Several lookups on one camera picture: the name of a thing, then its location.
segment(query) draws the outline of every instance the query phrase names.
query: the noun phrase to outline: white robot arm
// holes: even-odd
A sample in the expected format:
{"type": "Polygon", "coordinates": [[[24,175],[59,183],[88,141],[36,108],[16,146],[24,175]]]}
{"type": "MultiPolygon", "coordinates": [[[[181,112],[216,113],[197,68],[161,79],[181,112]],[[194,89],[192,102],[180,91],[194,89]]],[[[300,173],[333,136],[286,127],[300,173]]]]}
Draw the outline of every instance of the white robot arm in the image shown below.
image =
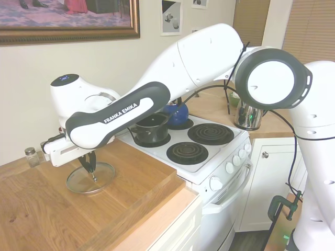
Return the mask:
{"type": "MultiPolygon", "coordinates": [[[[121,98],[113,91],[91,86],[77,75],[56,79],[51,91],[69,147],[81,151],[81,155],[102,147],[112,141],[117,132],[156,112],[169,101],[214,79],[227,78],[242,49],[238,34],[228,25],[219,24],[195,32],[166,49],[138,84],[121,98]],[[92,99],[92,103],[86,104],[87,97],[92,95],[105,99],[99,102],[92,99]]],[[[309,179],[303,213],[291,238],[294,242],[287,248],[289,251],[335,247],[332,161],[335,116],[331,112],[334,75],[333,62],[304,66],[289,53],[273,48],[256,48],[245,53],[233,75],[237,93],[251,106],[266,110],[290,108],[295,132],[300,137],[309,179]]],[[[46,145],[46,152],[53,152],[52,147],[46,145]]]]}

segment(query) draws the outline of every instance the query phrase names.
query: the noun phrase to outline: oven handle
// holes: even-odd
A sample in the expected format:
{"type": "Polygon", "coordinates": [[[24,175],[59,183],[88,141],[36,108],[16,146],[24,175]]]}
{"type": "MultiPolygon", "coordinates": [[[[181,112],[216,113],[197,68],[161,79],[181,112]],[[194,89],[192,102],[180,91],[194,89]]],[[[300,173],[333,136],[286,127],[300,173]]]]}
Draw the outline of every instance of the oven handle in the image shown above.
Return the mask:
{"type": "Polygon", "coordinates": [[[203,215],[222,212],[226,207],[232,204],[235,201],[235,199],[242,193],[243,189],[245,188],[245,186],[247,185],[250,179],[250,176],[253,170],[253,165],[250,161],[246,161],[242,167],[246,167],[246,169],[248,169],[248,174],[245,177],[243,183],[240,185],[240,187],[234,192],[232,196],[224,200],[221,204],[217,205],[217,204],[209,203],[208,205],[206,205],[203,208],[203,215]]]}

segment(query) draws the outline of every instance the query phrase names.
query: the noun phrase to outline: blue kettle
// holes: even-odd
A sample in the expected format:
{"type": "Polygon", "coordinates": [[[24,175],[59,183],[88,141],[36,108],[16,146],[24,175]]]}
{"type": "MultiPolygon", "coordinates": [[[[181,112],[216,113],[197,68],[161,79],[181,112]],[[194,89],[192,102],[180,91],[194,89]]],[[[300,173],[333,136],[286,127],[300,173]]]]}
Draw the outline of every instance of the blue kettle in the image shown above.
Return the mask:
{"type": "Polygon", "coordinates": [[[173,102],[167,104],[163,108],[163,112],[169,115],[173,113],[172,117],[167,122],[167,124],[171,126],[180,126],[188,119],[188,108],[185,104],[182,105],[182,98],[178,98],[173,102]]]}

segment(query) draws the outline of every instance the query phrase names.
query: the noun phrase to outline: gold picture frame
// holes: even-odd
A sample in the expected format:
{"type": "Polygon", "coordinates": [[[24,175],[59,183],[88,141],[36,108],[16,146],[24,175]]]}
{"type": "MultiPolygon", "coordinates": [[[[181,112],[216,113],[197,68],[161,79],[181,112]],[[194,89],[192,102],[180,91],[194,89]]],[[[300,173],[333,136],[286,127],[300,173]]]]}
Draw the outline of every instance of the gold picture frame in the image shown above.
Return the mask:
{"type": "Polygon", "coordinates": [[[63,43],[140,38],[139,0],[129,1],[130,26],[115,27],[11,27],[0,26],[0,45],[63,43]]]}

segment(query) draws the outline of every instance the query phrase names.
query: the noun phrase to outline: butcher block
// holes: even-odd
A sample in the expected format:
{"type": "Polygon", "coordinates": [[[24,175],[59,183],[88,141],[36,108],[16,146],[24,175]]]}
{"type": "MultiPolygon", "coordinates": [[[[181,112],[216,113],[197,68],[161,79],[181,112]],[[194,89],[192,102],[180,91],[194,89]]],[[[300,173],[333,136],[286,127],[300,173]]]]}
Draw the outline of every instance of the butcher block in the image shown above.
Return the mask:
{"type": "Polygon", "coordinates": [[[92,195],[66,187],[77,160],[29,168],[19,159],[0,167],[1,250],[113,250],[185,187],[176,170],[119,140],[96,156],[116,173],[92,195]]]}

